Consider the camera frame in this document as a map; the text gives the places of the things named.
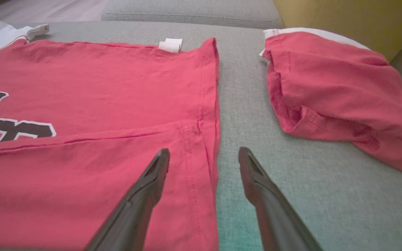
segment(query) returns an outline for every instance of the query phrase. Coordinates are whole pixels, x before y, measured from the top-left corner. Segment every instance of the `red t-shirt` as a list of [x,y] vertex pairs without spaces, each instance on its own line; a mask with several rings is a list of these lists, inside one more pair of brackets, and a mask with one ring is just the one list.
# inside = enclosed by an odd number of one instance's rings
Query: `red t-shirt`
[[81,250],[169,148],[146,250],[217,250],[215,39],[156,46],[16,40],[0,50],[0,246]]
[[268,90],[282,129],[301,138],[350,141],[402,170],[400,74],[355,41],[311,30],[265,31]]

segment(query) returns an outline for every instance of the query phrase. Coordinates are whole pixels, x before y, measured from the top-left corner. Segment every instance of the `folded red shirt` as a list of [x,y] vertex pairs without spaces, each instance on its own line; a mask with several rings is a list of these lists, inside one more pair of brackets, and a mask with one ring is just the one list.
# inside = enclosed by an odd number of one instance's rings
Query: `folded red shirt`
[[282,129],[301,138],[349,141],[402,170],[398,71],[381,54],[332,33],[265,33],[268,90]]

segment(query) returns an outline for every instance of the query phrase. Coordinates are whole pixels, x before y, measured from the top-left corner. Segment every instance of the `gray sofa cushion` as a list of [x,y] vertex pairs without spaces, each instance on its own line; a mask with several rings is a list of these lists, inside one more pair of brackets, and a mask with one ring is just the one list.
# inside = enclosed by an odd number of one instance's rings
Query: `gray sofa cushion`
[[51,23],[43,39],[157,44],[183,50],[217,38],[221,145],[217,220],[221,251],[263,250],[238,163],[249,147],[325,251],[402,250],[402,173],[349,143],[291,137],[269,103],[261,30],[154,22]]
[[281,28],[272,0],[110,0],[106,21],[158,21],[256,29]]

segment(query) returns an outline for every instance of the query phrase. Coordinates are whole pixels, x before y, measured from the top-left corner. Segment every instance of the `stitched seam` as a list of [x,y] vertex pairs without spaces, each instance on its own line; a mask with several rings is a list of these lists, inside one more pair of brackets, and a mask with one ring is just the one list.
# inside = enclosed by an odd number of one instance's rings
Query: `stitched seam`
[[142,49],[142,48],[147,48],[147,49],[157,49],[158,47],[156,46],[132,46],[129,44],[125,45],[113,45],[113,44],[107,44],[107,43],[92,43],[92,42],[79,42],[79,41],[75,41],[72,42],[75,44],[89,44],[89,45],[101,45],[101,46],[108,46],[108,47],[120,47],[120,48],[130,48],[130,49]]
[[134,134],[134,135],[129,135],[129,136],[119,136],[119,137],[106,137],[106,138],[75,138],[75,139],[70,139],[67,141],[59,142],[59,143],[49,143],[49,144],[29,144],[29,145],[22,145],[22,146],[14,146],[14,147],[6,147],[6,148],[0,148],[0,152],[2,151],[17,151],[17,150],[22,150],[25,148],[39,148],[39,147],[49,147],[49,146],[63,146],[63,145],[68,145],[68,144],[74,144],[74,143],[80,143],[80,142],[89,142],[89,141],[98,141],[98,140],[112,140],[112,139],[123,139],[123,138],[139,138],[139,137],[144,137],[144,136],[150,136],[150,135],[158,135],[160,132],[154,132],[154,133],[148,133],[148,134]]
[[291,51],[288,51],[288,71],[291,72]]
[[309,26],[312,26],[313,23],[316,21],[316,18],[317,18],[317,16],[319,16],[319,11],[320,11],[320,9],[322,8],[322,5],[323,5],[323,1],[322,1],[322,0],[319,0],[319,4],[316,5],[316,8],[314,9],[314,16],[313,16],[313,18],[310,20]]
[[[199,218],[197,217],[198,212],[199,212],[199,210],[198,210],[198,200],[196,198],[195,182],[193,181],[193,163],[192,163],[192,158],[191,158],[191,156],[192,156],[192,148],[190,146],[190,138],[189,138],[189,134],[188,134],[188,128],[186,130],[187,130],[187,139],[184,136],[185,132],[183,131],[182,126],[179,128],[179,132],[181,133],[181,136],[182,136],[181,138],[182,138],[182,140],[184,140],[183,142],[181,142],[181,144],[184,147],[184,156],[185,156],[185,166],[186,166],[186,168],[189,168],[189,162],[188,161],[190,160],[190,182],[192,184],[191,188],[192,188],[192,191],[193,191],[193,198],[195,200],[195,205],[193,206],[193,208],[196,210],[196,212],[194,212],[194,210],[192,210],[190,218],[192,220],[193,220],[194,217],[196,218],[196,230],[198,232],[198,238],[199,238],[200,243],[201,243],[202,239],[201,239],[200,221],[199,221]],[[188,147],[189,156],[187,155],[186,147]],[[187,175],[185,175],[185,180],[186,180],[187,194],[190,197],[191,193],[190,193],[190,186],[188,184],[189,180],[187,178]]]
[[272,19],[272,20],[248,20],[248,19],[235,19],[235,18],[230,18],[230,17],[223,17],[223,16],[197,16],[197,15],[177,15],[177,14],[166,14],[166,13],[110,13],[110,12],[103,12],[104,14],[111,15],[111,16],[152,16],[152,17],[169,17],[169,18],[190,18],[190,19],[213,19],[213,20],[218,20],[218,19],[224,19],[228,21],[234,21],[234,22],[261,22],[261,23],[268,23],[268,22],[274,22],[278,21],[280,18]]
[[201,83],[200,83],[200,105],[201,105],[201,118],[199,119],[201,124],[200,124],[200,133],[201,129],[204,125],[204,98],[206,97],[206,93],[204,92],[204,68],[206,67],[206,57],[202,56],[201,57]]
[[322,131],[328,132],[327,129],[321,127],[319,124],[316,124],[316,119],[317,119],[318,116],[319,116],[318,114],[315,114],[313,117],[308,118],[308,122],[311,123],[311,124],[314,124],[317,128],[321,129]]
[[196,127],[198,128],[198,132],[201,133],[201,126],[200,126],[200,110],[202,109],[202,77],[203,77],[203,64],[204,64],[204,60],[203,58],[201,58],[201,69],[200,69],[200,92],[199,92],[199,96],[198,96],[198,109],[196,110]]

